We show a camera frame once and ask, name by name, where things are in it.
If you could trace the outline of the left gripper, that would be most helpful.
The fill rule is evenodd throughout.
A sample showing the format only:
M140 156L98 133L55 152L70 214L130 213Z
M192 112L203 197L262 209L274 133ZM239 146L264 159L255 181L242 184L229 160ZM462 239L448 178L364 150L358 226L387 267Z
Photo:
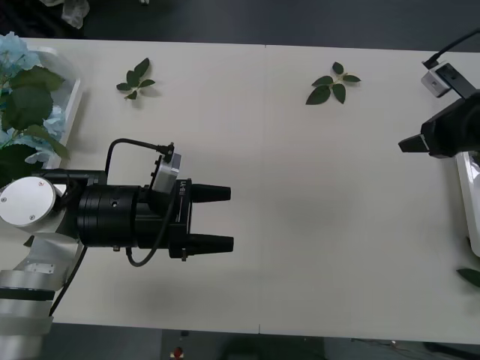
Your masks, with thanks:
M191 201L215 203L231 200L231 188L210 184L192 184L190 179L175 182L170 195L153 190L141 190L134 218L134 243L140 249L152 249L156 238L168 220L158 248L167 250L169 257L184 256L191 227ZM190 234L189 254L222 254L233 251L234 238L221 235Z

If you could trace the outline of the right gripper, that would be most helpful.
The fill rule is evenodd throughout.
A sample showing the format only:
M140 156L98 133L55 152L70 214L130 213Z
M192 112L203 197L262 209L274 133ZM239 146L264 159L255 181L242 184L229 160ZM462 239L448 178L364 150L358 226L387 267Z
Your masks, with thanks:
M427 120L420 134L401 140L398 145L403 153L428 153L435 158L451 158L469 151L467 113L469 102L456 100L444 110Z

